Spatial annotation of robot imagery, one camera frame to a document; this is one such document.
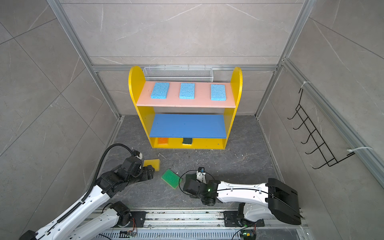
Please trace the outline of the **bright green yellow sponge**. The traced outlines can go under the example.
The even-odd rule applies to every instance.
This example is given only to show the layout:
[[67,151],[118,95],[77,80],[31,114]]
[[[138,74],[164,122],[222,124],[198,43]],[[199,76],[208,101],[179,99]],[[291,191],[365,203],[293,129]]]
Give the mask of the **bright green yellow sponge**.
[[161,176],[161,179],[173,189],[178,188],[182,182],[182,179],[170,169],[165,171],[165,173]]

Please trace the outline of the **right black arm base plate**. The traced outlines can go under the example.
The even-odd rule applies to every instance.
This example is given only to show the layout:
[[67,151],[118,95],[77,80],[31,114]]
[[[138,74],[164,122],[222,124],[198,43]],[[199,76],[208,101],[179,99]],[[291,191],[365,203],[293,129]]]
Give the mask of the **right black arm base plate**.
[[237,211],[224,211],[224,225],[225,227],[264,227],[265,222],[264,219],[259,219],[256,222],[252,222],[249,220],[246,220],[245,218],[241,217]]

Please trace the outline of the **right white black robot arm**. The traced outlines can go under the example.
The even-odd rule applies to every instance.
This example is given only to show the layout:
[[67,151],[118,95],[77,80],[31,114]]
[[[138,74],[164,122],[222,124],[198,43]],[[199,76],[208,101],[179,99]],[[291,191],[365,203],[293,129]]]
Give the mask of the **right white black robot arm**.
[[257,222],[275,218],[289,225],[301,225],[298,192],[285,183],[269,178],[267,183],[242,185],[206,180],[206,172],[187,174],[181,191],[206,206],[239,203],[238,221]]

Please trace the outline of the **light blue sponge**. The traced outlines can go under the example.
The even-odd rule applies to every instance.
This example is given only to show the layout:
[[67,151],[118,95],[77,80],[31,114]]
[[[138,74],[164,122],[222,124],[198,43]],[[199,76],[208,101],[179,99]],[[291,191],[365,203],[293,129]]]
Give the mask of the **light blue sponge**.
[[212,101],[226,101],[226,86],[225,85],[211,85],[211,100]]
[[155,83],[151,93],[151,99],[165,100],[167,98],[170,83],[160,82]]
[[193,100],[195,98],[195,84],[181,83],[179,98],[182,100]]

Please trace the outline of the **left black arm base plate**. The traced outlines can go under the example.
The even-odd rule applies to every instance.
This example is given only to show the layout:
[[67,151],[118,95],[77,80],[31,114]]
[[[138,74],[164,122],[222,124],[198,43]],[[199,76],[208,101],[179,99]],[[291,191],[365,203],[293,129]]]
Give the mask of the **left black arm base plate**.
[[126,228],[132,229],[134,226],[133,222],[135,222],[136,228],[143,228],[145,220],[146,220],[146,215],[147,215],[147,212],[145,212],[145,211],[131,212],[131,218],[130,218],[129,224],[126,226]]

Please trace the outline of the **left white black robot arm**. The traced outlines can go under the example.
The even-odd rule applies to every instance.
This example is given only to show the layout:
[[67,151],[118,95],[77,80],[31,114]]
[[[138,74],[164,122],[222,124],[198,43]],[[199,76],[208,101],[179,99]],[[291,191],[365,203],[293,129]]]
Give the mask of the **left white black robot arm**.
[[126,227],[133,223],[130,209],[118,201],[93,220],[83,221],[98,207],[108,202],[125,187],[153,179],[155,168],[144,166],[142,160],[129,157],[124,162],[103,173],[91,188],[64,213],[37,231],[28,230],[22,240],[91,240],[99,233],[114,226]]

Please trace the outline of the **orange yellow sponge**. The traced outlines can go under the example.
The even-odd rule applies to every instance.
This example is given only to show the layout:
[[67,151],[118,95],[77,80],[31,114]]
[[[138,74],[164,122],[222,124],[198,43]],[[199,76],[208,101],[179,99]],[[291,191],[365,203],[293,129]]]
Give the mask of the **orange yellow sponge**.
[[167,145],[169,143],[168,138],[158,138],[158,145]]

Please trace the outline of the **dark green wavy sponge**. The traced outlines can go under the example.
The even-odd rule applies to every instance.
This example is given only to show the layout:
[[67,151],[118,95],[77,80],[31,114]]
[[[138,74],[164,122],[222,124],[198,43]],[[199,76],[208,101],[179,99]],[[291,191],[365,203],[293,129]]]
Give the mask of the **dark green wavy sponge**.
[[183,145],[192,145],[193,143],[193,138],[183,138]]

